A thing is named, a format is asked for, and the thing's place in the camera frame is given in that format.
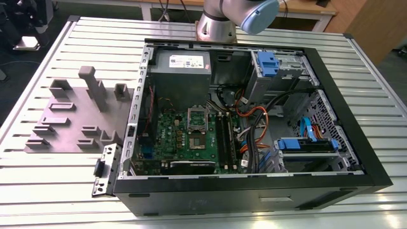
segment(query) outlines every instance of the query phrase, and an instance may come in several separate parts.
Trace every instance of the floor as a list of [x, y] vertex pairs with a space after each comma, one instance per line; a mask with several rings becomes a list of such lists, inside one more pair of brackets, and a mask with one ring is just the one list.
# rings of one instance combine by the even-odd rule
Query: floor
[[[152, 19], [157, 20], [161, 11], [159, 9], [152, 9], [151, 13]], [[191, 20], [199, 20], [200, 14], [200, 12], [189, 11]], [[58, 10], [54, 12], [54, 17], [46, 30], [50, 39], [48, 46], [37, 52], [12, 52], [0, 49], [0, 69], [6, 74], [6, 79], [0, 81], [0, 125], [13, 108], [69, 15], [141, 20], [141, 10], [136, 7], [104, 5], [87, 6], [85, 4], [58, 3]], [[176, 22], [188, 22], [181, 10], [171, 10], [169, 17]], [[407, 58], [401, 58], [396, 55], [396, 52], [391, 52], [377, 68], [400, 99], [407, 104]]]

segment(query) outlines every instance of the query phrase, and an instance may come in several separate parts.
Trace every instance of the green circuit board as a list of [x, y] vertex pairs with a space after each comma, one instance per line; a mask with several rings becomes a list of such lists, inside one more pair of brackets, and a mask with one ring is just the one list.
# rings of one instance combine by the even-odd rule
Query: green circuit board
[[[191, 125], [204, 125], [204, 116], [200, 114], [191, 114]], [[216, 174], [232, 174], [240, 172], [237, 166], [236, 156], [232, 156], [232, 163], [236, 166], [227, 168], [219, 162], [217, 151], [217, 133], [216, 133], [216, 115], [208, 115], [208, 128], [203, 134], [199, 131], [188, 132], [188, 113], [163, 113], [159, 114], [157, 134], [153, 148], [149, 149], [151, 157], [133, 160], [133, 166], [144, 175], [160, 175], [160, 169], [165, 162], [192, 160], [192, 161], [212, 161], [216, 163]], [[239, 125], [239, 119], [232, 117], [229, 119], [231, 126]]]

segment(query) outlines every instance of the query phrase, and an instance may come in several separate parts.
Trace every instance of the wooden desk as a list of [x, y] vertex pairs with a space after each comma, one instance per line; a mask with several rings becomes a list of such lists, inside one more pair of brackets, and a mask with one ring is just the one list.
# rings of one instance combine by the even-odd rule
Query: wooden desk
[[[60, 2], [91, 3], [100, 5], [119, 5], [119, 6], [136, 6], [141, 8], [143, 20], [151, 21], [151, 8], [160, 8], [159, 0], [54, 0]], [[188, 10], [203, 11], [204, 0], [184, 0]], [[288, 18], [311, 19], [316, 20], [313, 32], [323, 32], [333, 15], [337, 11], [331, 3], [323, 8], [315, 5], [316, 0], [289, 0], [288, 5]], [[169, 0], [169, 9], [183, 10], [180, 0]], [[277, 17], [284, 16], [284, 4], [280, 6]]]
[[[141, 0], [141, 2], [155, 2], [159, 3], [159, 0]], [[337, 11], [329, 2], [327, 7], [323, 8], [315, 4], [313, 0], [287, 0], [288, 12], [289, 13], [309, 13], [309, 14], [328, 14], [336, 15]], [[204, 0], [184, 0], [185, 5], [189, 6], [203, 6]], [[169, 4], [181, 4], [180, 0], [169, 0]], [[285, 5], [280, 6], [280, 12], [284, 12]]]

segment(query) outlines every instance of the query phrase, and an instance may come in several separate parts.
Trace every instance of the white label on power supply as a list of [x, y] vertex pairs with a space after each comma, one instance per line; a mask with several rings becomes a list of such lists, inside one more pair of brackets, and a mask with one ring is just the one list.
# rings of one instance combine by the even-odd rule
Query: white label on power supply
[[248, 161], [247, 161], [247, 160], [241, 160], [240, 165], [241, 165], [243, 167], [247, 167], [247, 166], [248, 166]]
[[248, 102], [248, 100], [247, 100], [244, 97], [241, 97], [240, 101], [241, 101], [244, 104], [247, 104], [247, 102]]
[[203, 56], [169, 56], [169, 68], [204, 68]]

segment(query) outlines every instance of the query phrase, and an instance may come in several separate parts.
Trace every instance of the metal work table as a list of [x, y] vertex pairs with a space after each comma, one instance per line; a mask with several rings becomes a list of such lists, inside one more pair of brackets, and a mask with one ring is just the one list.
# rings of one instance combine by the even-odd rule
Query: metal work table
[[405, 228], [407, 109], [353, 40], [341, 34], [237, 31], [239, 43], [316, 48], [393, 186], [323, 210], [136, 218], [116, 198], [91, 198], [100, 153], [28, 154], [53, 79], [85, 86], [81, 65], [105, 87], [137, 81], [144, 38], [195, 39], [195, 25], [81, 18], [68, 21], [0, 129], [0, 225], [44, 228]]

